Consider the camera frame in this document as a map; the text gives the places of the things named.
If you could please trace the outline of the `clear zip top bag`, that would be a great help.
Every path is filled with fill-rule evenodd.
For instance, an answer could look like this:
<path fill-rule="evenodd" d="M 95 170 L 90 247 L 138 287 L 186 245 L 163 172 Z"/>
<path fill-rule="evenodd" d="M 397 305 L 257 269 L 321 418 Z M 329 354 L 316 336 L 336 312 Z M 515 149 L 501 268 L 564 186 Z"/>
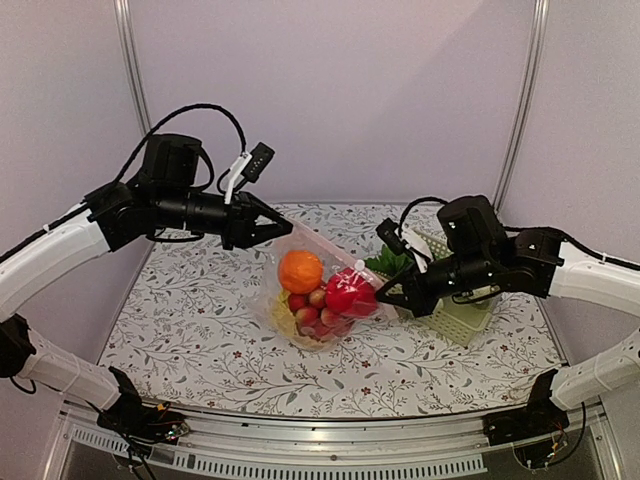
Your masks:
<path fill-rule="evenodd" d="M 365 262 L 300 222 L 268 252 L 249 311 L 296 347 L 316 352 L 345 339 L 356 324 L 392 320 L 376 299 L 383 282 Z"/>

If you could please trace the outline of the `red bell pepper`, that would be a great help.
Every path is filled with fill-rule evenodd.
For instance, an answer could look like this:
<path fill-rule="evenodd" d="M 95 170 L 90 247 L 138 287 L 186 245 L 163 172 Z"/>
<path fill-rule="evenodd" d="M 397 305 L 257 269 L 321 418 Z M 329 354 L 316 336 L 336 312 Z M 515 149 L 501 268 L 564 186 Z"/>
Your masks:
<path fill-rule="evenodd" d="M 368 317 L 378 308 L 375 288 L 353 268 L 332 275 L 325 291 L 326 306 L 345 317 Z"/>

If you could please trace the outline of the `yellow napa cabbage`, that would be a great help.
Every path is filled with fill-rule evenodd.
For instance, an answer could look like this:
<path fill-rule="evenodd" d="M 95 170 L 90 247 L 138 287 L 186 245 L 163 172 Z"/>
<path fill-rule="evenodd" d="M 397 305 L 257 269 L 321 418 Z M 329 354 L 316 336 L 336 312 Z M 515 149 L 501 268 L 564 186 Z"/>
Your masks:
<path fill-rule="evenodd" d="M 282 290 L 272 302 L 270 323 L 274 330 L 300 349 L 316 352 L 328 347 L 328 342 L 322 342 L 299 334 L 295 316 L 288 307 L 288 297 L 289 292 Z"/>

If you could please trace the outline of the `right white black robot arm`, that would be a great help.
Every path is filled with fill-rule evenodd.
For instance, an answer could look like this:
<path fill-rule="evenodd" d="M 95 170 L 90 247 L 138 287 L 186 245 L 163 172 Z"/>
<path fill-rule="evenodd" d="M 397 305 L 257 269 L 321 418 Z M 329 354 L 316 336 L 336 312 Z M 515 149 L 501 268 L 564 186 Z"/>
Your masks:
<path fill-rule="evenodd" d="M 416 317 L 439 300 L 477 302 L 501 293 L 586 301 L 636 316 L 637 264 L 597 253 L 552 227 L 508 227 L 483 195 L 444 201 L 437 213 L 450 255 L 435 260 L 403 221 L 384 220 L 376 233 L 395 254 L 414 263 L 376 292 L 378 301 Z M 490 445 L 518 442 L 568 427 L 568 411 L 639 378 L 639 334 L 574 366 L 551 369 L 533 383 L 525 406 L 488 414 Z"/>

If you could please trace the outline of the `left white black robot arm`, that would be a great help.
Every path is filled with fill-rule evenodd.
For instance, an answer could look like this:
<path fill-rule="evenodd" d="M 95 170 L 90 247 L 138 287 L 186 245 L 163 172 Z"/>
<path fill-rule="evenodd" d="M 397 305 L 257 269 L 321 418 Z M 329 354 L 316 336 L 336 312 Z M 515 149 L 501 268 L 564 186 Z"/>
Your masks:
<path fill-rule="evenodd" d="M 189 232 L 190 240 L 217 235 L 226 250 L 249 249 L 288 235 L 292 224 L 249 192 L 229 186 L 209 194 L 195 183 L 208 155 L 200 140 L 156 134 L 145 142 L 143 163 L 126 183 L 88 194 L 65 216 L 1 258 L 1 376 L 26 379 L 89 404 L 97 423 L 130 443 L 174 444 L 189 427 L 169 403 L 143 404 L 132 381 L 115 367 L 92 365 L 46 340 L 19 308 L 77 267 L 163 229 Z"/>

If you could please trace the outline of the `orange fruit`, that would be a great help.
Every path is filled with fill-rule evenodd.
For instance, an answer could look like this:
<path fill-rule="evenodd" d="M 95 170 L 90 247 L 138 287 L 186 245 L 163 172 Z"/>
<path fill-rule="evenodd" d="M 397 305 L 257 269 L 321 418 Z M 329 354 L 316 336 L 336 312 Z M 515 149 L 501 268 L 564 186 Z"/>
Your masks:
<path fill-rule="evenodd" d="M 324 265 L 320 258 L 307 250 L 290 250 L 280 260 L 278 279 L 281 286 L 293 294 L 307 294 L 318 288 L 323 280 Z"/>

